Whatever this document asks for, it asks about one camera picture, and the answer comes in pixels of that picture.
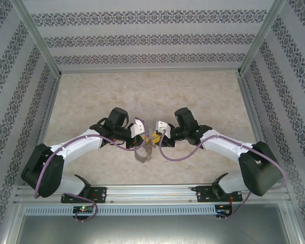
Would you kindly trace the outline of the aluminium frame post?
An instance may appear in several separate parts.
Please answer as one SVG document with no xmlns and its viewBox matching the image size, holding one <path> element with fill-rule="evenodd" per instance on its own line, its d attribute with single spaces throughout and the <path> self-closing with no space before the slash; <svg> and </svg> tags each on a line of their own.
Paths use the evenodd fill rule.
<svg viewBox="0 0 305 244">
<path fill-rule="evenodd" d="M 44 38 L 42 37 L 39 29 L 36 26 L 35 21 L 33 20 L 31 14 L 27 10 L 23 0 L 10 0 L 14 9 L 16 10 L 17 14 L 21 18 L 21 21 L 27 28 L 29 34 L 31 35 L 34 43 L 38 47 L 40 53 L 42 54 L 45 62 L 49 66 L 51 72 L 55 76 L 55 78 L 60 78 L 61 71 L 59 70 L 59 67 L 51 54 Z"/>
<path fill-rule="evenodd" d="M 277 18 L 278 14 L 280 13 L 283 5 L 285 4 L 286 0 L 274 0 L 272 6 L 270 7 L 267 15 L 264 18 L 264 21 L 257 32 L 249 50 L 247 51 L 238 71 L 236 72 L 237 77 L 242 76 L 247 69 L 249 68 L 253 58 L 255 57 L 259 47 L 263 43 L 264 39 L 266 38 L 271 26 L 273 25 L 275 19 Z"/>
</svg>

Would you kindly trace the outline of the grey metal base panel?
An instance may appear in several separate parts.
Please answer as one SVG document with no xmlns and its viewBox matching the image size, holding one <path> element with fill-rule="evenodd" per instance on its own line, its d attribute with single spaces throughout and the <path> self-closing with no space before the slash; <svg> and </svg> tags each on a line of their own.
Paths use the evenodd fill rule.
<svg viewBox="0 0 305 244">
<path fill-rule="evenodd" d="M 27 216 L 17 244 L 289 244 L 283 225 L 239 216 L 102 216 L 85 223 L 71 217 Z"/>
</svg>

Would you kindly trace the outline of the aluminium side rail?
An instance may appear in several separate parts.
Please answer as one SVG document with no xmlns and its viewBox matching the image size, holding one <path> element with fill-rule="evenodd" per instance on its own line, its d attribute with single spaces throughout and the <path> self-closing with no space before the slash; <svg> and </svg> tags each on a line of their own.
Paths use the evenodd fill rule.
<svg viewBox="0 0 305 244">
<path fill-rule="evenodd" d="M 254 134 L 256 141 L 266 142 L 266 138 L 263 135 L 261 124 L 259 118 L 257 116 L 257 111 L 255 109 L 253 99 L 248 89 L 248 85 L 244 77 L 242 77 L 239 73 L 236 74 L 236 78 L 238 81 L 238 85 L 240 88 L 240 92 L 243 98 L 243 102 L 246 107 L 247 115 L 251 124 L 251 128 Z"/>
<path fill-rule="evenodd" d="M 60 82 L 60 75 L 56 78 L 50 76 L 49 82 L 45 87 L 44 95 L 42 96 L 40 107 L 32 127 L 30 137 L 30 147 L 34 149 L 36 145 L 45 140 L 46 131 L 52 114 L 56 93 Z"/>
</svg>

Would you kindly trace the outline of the aluminium frame crossbar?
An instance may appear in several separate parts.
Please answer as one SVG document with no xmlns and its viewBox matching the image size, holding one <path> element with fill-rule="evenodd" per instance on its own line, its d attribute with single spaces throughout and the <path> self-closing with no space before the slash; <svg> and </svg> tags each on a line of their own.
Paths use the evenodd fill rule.
<svg viewBox="0 0 305 244">
<path fill-rule="evenodd" d="M 104 70 L 65 70 L 61 74 L 94 74 L 94 73 L 142 73 L 142 72 L 216 72 L 233 71 L 239 74 L 238 68 L 165 68 L 165 69 L 104 69 Z"/>
</svg>

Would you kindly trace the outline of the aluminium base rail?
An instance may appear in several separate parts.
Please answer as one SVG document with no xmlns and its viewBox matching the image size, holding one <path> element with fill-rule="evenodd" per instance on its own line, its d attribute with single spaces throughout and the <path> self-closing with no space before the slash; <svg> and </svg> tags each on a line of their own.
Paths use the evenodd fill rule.
<svg viewBox="0 0 305 244">
<path fill-rule="evenodd" d="M 106 205 L 179 205 L 197 203 L 201 196 L 192 190 L 193 184 L 186 185 L 107 185 L 103 193 Z M 62 195 L 53 194 L 48 198 L 34 198 L 34 191 L 29 186 L 17 188 L 14 204 L 57 205 Z"/>
</svg>

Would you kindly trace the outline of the aluminium frame leg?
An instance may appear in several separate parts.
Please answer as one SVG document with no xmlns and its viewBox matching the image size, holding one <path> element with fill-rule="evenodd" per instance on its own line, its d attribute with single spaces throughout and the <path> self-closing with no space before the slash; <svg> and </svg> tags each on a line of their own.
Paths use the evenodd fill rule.
<svg viewBox="0 0 305 244">
<path fill-rule="evenodd" d="M 305 238 L 292 203 L 280 203 L 278 204 L 278 207 L 280 209 L 289 243 L 305 244 Z"/>
<path fill-rule="evenodd" d="M 13 204 L 0 234 L 0 244 L 16 244 L 24 217 L 25 206 Z"/>
</svg>

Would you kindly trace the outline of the large metal keyring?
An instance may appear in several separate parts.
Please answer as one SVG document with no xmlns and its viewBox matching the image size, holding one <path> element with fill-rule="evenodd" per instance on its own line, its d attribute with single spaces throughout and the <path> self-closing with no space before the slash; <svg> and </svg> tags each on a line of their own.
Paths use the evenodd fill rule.
<svg viewBox="0 0 305 244">
<path fill-rule="evenodd" d="M 154 148 L 156 148 L 156 145 L 152 141 L 146 142 L 143 147 L 134 152 L 135 159 L 140 163 L 150 161 Z"/>
</svg>

